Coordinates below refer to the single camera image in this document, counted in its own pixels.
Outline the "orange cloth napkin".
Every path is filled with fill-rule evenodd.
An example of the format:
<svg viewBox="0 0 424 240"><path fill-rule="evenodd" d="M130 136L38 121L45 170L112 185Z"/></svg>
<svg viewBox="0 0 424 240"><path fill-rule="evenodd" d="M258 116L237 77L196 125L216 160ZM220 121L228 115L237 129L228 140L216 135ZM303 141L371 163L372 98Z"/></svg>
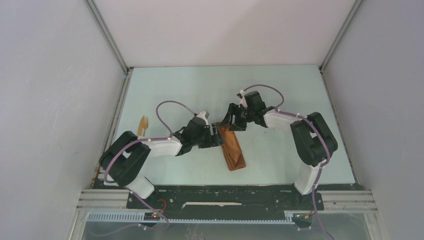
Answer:
<svg viewBox="0 0 424 240"><path fill-rule="evenodd" d="M229 126L221 125L221 122L217 122L217 127L224 140L221 149L228 169L236 171L245 168L246 161L235 132Z"/></svg>

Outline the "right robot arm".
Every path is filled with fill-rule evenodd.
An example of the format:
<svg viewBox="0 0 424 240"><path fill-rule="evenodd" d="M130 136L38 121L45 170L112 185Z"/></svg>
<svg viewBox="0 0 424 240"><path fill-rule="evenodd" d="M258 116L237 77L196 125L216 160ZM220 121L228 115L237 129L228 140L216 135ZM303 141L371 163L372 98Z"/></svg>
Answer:
<svg viewBox="0 0 424 240"><path fill-rule="evenodd" d="M231 103L220 122L229 131L245 131L249 123L264 128L288 129L302 163L291 194L291 204L304 209L311 202L310 193L317 186L322 170L339 145L324 117L319 112L307 116L285 112L275 106L267 106L258 91L238 94L240 102Z"/></svg>

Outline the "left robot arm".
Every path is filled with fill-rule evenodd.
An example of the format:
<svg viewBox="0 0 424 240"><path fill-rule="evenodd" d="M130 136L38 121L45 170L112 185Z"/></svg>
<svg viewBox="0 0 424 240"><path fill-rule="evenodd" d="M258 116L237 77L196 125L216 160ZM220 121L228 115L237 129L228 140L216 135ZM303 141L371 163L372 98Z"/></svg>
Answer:
<svg viewBox="0 0 424 240"><path fill-rule="evenodd" d="M99 164L104 169L104 182L126 188L139 196L145 208L158 202L155 186L142 173L147 159L182 156L193 147L207 149L224 144L216 123L210 124L204 112L195 115L186 126L168 137L145 138L125 131L102 154Z"/></svg>

